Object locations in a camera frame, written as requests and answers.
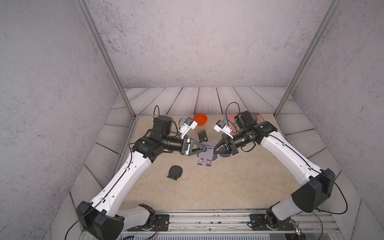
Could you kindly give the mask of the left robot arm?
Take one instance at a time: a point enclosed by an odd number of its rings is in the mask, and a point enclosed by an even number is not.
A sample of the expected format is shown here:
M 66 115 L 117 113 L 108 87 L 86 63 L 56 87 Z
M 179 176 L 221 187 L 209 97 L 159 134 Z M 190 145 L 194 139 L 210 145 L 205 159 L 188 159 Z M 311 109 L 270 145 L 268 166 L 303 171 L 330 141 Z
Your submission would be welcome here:
M 115 240 L 122 231 L 135 227 L 150 230 L 155 224 L 156 211 L 145 204 L 120 211 L 120 205 L 140 175 L 163 153 L 179 152 L 192 156 L 206 151 L 206 147 L 186 136 L 198 125 L 192 118 L 184 124 L 175 136 L 171 128 L 175 123 L 171 117 L 157 116 L 153 127 L 132 147 L 126 162 L 111 181 L 91 202 L 82 201 L 76 208 L 82 227 L 98 240 Z

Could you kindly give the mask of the purple stand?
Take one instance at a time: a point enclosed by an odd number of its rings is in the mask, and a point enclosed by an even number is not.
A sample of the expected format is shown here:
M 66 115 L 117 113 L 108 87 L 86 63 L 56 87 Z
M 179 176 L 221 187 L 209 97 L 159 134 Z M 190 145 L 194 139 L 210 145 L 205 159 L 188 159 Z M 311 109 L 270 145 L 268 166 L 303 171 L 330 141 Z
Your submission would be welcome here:
M 209 142 L 203 142 L 203 146 L 207 149 L 205 152 L 201 152 L 198 154 L 198 162 L 199 166 L 211 167 L 214 160 L 217 159 L 217 155 L 214 154 L 214 146 Z
M 231 156 L 231 153 L 220 153 L 219 154 L 222 158 L 228 158 Z

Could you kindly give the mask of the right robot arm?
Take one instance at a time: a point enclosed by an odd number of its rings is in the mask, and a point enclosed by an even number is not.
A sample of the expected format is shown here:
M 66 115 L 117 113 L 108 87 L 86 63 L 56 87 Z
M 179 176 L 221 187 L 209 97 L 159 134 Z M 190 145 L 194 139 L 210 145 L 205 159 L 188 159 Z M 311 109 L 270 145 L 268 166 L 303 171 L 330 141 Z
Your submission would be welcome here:
M 272 153 L 301 186 L 286 200 L 267 210 L 266 219 L 272 228 L 296 214 L 311 213 L 331 197 L 336 177 L 332 170 L 323 170 L 308 160 L 270 122 L 258 123 L 248 111 L 236 115 L 235 121 L 241 128 L 235 135 L 231 134 L 228 120 L 216 122 L 214 129 L 224 135 L 215 146 L 215 152 L 224 148 L 225 154 L 236 155 L 247 144 L 260 145 Z

